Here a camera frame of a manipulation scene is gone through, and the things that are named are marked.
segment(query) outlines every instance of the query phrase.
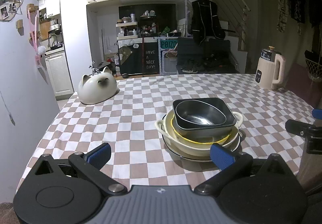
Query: cream bowl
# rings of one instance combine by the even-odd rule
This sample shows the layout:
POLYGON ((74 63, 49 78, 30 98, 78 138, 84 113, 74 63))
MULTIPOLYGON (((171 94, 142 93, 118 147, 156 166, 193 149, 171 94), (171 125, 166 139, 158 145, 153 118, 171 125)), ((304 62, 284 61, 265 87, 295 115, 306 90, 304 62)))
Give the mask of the cream bowl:
POLYGON ((244 121, 244 117, 243 117, 243 115, 241 113, 237 113, 237 112, 234 113, 234 115, 238 117, 238 120, 237 120, 236 124, 232 127, 231 132, 227 136, 223 136, 220 140, 218 140, 217 136, 208 137, 208 138, 202 138, 203 140, 208 140, 207 142, 197 142, 197 141, 193 141, 193 140, 190 140, 190 139, 187 139, 187 138, 183 137, 178 131, 176 131, 176 129, 175 129, 174 125, 173 125, 174 120, 175 120, 174 116, 171 119, 170 124, 171 124, 171 127, 172 127, 172 129, 174 131, 174 134, 175 134, 177 140, 180 141, 181 143, 183 143, 183 144, 185 144, 187 146, 190 146, 190 147, 194 147, 194 148, 210 149, 212 144, 217 143, 219 145, 223 145, 231 134, 233 136, 235 136, 236 133, 238 134, 238 129, 242 125, 242 123, 244 121))
MULTIPOLYGON (((210 156, 211 145, 208 148, 196 148, 190 145, 186 145, 178 140, 177 135, 175 134, 171 126, 171 120, 173 119, 173 116, 174 116, 174 112, 173 110, 170 110, 163 120, 157 120, 155 122, 155 127, 157 131, 164 136, 164 139, 167 142, 167 144, 173 144, 184 153, 187 153, 192 156, 197 156, 197 157, 210 156)), ((233 141, 237 137, 238 137, 238 127, 236 127, 235 125, 233 127, 231 134, 228 136, 228 138, 226 139, 225 143, 222 146, 228 147, 233 143, 233 141)))

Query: checkered tablecloth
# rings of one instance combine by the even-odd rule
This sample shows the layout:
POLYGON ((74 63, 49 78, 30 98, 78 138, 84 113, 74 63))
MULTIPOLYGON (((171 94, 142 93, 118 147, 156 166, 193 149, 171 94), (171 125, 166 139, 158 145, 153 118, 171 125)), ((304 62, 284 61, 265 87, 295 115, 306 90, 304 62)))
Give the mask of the checkered tablecloth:
POLYGON ((120 92, 96 104, 83 105, 77 93, 49 126, 31 157, 23 177, 44 153, 64 159, 108 142, 110 161, 102 172, 124 184, 182 185, 192 188, 218 170, 211 162, 197 163, 171 155, 154 127, 157 119, 184 98, 222 98, 232 111, 244 114, 241 146, 254 158, 279 153, 293 172, 298 171, 304 140, 288 134, 285 122, 313 123, 312 107, 294 93, 261 89, 250 74, 194 74, 135 78, 118 81, 120 92))

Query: pink lanyard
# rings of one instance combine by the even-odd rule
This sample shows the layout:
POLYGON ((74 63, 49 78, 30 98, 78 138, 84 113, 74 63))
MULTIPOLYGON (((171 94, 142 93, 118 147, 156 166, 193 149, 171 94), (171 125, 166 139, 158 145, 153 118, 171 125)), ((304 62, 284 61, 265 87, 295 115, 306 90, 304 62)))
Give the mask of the pink lanyard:
POLYGON ((31 23, 30 11, 28 9, 28 18, 29 18, 29 26, 30 26, 30 31, 31 31, 31 38, 33 39, 33 48, 35 49, 36 55, 38 54, 38 47, 37 47, 37 14, 38 14, 38 11, 36 11, 34 33, 33 33, 33 24, 31 23))

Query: yellow rim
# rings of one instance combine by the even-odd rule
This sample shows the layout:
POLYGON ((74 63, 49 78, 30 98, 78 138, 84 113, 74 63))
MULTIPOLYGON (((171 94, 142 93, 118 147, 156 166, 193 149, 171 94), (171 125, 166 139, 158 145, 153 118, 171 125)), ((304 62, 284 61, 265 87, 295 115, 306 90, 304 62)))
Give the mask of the yellow rim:
POLYGON ((173 126, 173 119, 174 119, 174 115, 173 115, 173 118, 172 118, 172 119, 171 119, 171 121, 170 121, 170 123, 171 123, 171 127, 173 128, 174 132, 175 132, 177 135, 179 135, 181 138, 183 138, 184 140, 187 140, 187 141, 192 142, 192 143, 195 143, 195 144, 214 144, 214 143, 221 144, 221 143, 225 142, 225 141, 229 138, 229 136, 230 136, 230 134, 231 134, 231 133, 229 133, 229 134, 227 135, 227 137, 224 137, 223 139, 218 140, 217 142, 203 142, 203 143, 195 142, 195 141, 193 141, 193 140, 186 139, 185 137, 183 137, 182 135, 180 135, 180 134, 179 134, 179 132, 177 132, 177 131, 175 130, 175 128, 174 128, 174 126, 173 126))

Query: white ceramic cat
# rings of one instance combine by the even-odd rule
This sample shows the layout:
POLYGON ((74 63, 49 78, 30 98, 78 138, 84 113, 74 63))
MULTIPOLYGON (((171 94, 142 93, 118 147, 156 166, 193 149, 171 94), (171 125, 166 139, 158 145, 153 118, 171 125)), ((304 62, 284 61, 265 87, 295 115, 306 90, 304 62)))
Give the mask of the white ceramic cat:
POLYGON ((108 67, 91 76, 83 75, 78 84, 78 97, 83 104, 93 105, 113 97, 118 91, 116 80, 108 67))

